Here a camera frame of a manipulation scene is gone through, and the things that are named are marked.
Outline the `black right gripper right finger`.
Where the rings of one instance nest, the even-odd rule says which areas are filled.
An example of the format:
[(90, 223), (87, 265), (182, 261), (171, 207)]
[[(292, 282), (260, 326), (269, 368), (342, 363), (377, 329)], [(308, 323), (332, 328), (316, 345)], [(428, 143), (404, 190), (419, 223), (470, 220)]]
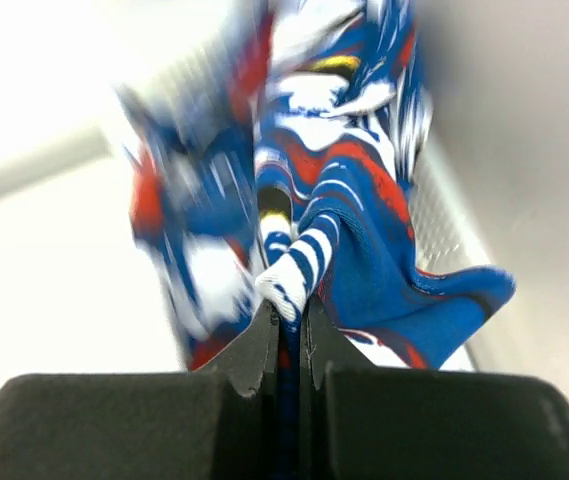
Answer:
[(569, 402), (542, 380), (378, 367), (317, 299), (300, 372), (303, 479), (569, 479)]

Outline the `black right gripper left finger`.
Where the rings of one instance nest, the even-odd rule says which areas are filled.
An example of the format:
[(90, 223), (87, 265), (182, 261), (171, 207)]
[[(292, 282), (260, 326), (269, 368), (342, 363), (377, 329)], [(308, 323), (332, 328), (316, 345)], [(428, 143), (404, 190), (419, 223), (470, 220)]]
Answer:
[(278, 321), (194, 372), (29, 374), (0, 389), (0, 479), (265, 479)]

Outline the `blue white red patterned trousers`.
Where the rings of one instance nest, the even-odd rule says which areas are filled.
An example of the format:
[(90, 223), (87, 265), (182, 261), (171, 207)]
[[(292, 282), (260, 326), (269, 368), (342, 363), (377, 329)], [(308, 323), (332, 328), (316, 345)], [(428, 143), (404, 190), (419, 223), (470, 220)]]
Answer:
[(432, 104), (416, 46), (406, 1), (253, 1), (208, 78), (154, 101), (119, 91), (139, 146), (133, 235), (189, 370), (265, 301), (290, 367), (312, 297), (353, 340), (439, 368), (512, 298), (499, 268), (417, 265), (408, 200)]

